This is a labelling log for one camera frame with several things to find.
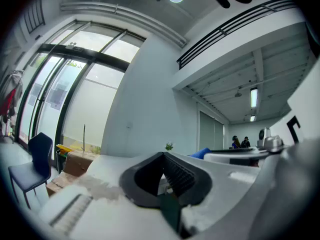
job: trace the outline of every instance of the blue chair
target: blue chair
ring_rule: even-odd
[[[29,209],[30,205],[26,193],[33,190],[36,195],[35,188],[43,183],[47,184],[47,180],[51,176],[50,157],[52,148],[52,139],[40,132],[28,142],[28,150],[32,155],[32,162],[8,167],[15,198],[19,203],[13,180],[23,191],[24,199]]]

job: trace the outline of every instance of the small plant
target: small plant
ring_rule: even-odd
[[[171,143],[168,142],[165,146],[165,149],[168,151],[172,150],[173,148],[174,148],[174,144],[172,142]]]

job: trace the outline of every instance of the chair leg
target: chair leg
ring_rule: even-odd
[[[14,186],[14,182],[13,182],[11,176],[10,176],[10,180],[11,180],[11,185],[12,185],[12,189],[13,189],[13,193],[14,193],[15,199],[19,203],[19,200],[18,200],[18,197],[17,197],[17,193],[16,193],[16,190],[15,190],[15,186]]]
[[[23,192],[23,195],[24,195],[24,199],[25,199],[26,205],[27,205],[28,208],[31,210],[30,205],[29,205],[29,202],[28,202],[28,199],[27,199],[26,192]]]

